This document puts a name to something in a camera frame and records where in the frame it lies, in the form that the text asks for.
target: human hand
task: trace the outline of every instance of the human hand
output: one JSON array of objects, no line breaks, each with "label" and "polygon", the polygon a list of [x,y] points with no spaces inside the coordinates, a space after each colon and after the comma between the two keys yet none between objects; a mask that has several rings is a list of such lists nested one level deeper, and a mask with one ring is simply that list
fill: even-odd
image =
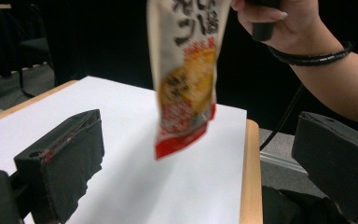
[{"label": "human hand", "polygon": [[231,7],[249,34],[254,22],[275,22],[272,38],[264,43],[286,53],[297,53],[298,46],[309,45],[323,25],[318,0],[281,0],[280,9],[258,6],[251,0],[233,0]]}]

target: black device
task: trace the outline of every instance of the black device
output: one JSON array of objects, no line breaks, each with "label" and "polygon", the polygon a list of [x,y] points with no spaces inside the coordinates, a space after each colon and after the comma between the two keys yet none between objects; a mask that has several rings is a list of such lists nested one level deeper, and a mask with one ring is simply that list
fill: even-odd
[{"label": "black device", "polygon": [[302,112],[292,157],[342,215],[358,223],[358,132],[337,120]]},{"label": "black device", "polygon": [[65,223],[102,169],[104,147],[99,110],[66,119],[18,154],[17,172],[0,171],[0,224]]},{"label": "black device", "polygon": [[[280,0],[254,0],[254,4],[279,8]],[[274,29],[274,22],[255,22],[252,39],[255,41],[267,41],[271,39]]]}]

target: black bracelet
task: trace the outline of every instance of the black bracelet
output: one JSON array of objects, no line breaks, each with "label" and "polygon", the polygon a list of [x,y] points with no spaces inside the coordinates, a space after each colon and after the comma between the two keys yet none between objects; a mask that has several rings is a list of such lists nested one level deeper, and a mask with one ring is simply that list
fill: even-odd
[{"label": "black bracelet", "polygon": [[336,62],[345,58],[353,49],[351,42],[342,43],[344,50],[335,53],[326,53],[319,55],[295,55],[280,52],[273,47],[268,46],[269,51],[281,62],[297,66],[320,66]]}]

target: snack bag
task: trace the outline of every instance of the snack bag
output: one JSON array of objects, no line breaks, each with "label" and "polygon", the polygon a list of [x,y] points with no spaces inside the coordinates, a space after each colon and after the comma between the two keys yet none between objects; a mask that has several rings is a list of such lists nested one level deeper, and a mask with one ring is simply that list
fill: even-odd
[{"label": "snack bag", "polygon": [[200,138],[215,110],[216,61],[229,0],[148,0],[159,124],[156,159]]}]

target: white paper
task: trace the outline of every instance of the white paper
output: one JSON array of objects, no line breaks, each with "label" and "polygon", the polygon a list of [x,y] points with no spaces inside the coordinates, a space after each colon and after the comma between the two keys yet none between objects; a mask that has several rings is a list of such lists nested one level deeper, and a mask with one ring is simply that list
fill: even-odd
[{"label": "white paper", "polygon": [[0,170],[11,175],[17,154],[65,119],[97,108],[103,169],[68,223],[239,223],[246,111],[238,108],[218,105],[199,141],[156,161],[155,93],[86,77],[0,119]]}]

